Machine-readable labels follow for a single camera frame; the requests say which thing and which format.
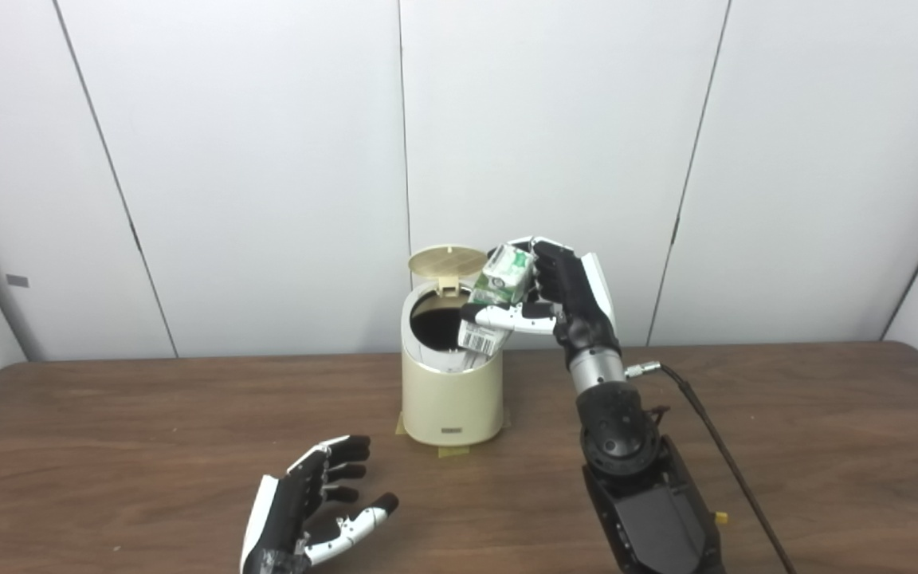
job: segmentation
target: trash can opening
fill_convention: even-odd
[[[439,297],[430,291],[420,297],[409,316],[409,326],[420,344],[440,352],[459,350],[459,308],[469,300],[469,289],[455,297]]]

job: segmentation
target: brown tabletop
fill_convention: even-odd
[[[394,433],[398,356],[18,364],[0,373],[0,572],[236,572],[260,475],[369,434],[398,512],[335,573],[616,572],[583,490],[558,352],[507,352],[512,426],[470,454]],[[692,381],[802,574],[918,573],[918,352],[896,343],[627,349]],[[696,415],[637,379],[721,527],[729,574],[779,573]]]

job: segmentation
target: cable connector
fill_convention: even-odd
[[[651,362],[648,363],[630,364],[628,367],[626,367],[626,378],[635,379],[647,373],[652,373],[653,371],[660,370],[661,364],[656,360],[651,360]]]

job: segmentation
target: barcode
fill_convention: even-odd
[[[464,348],[473,349],[475,352],[482,352],[484,355],[491,355],[491,351],[494,350],[495,344],[494,341],[487,337],[481,337],[480,335],[474,335],[473,333],[466,333],[466,336],[462,339],[462,346]]]

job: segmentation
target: trash can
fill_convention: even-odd
[[[504,421],[502,352],[460,348],[459,308],[487,255],[458,245],[430,247],[409,269],[430,282],[402,308],[402,418],[406,433],[433,446],[467,446],[498,434]]]

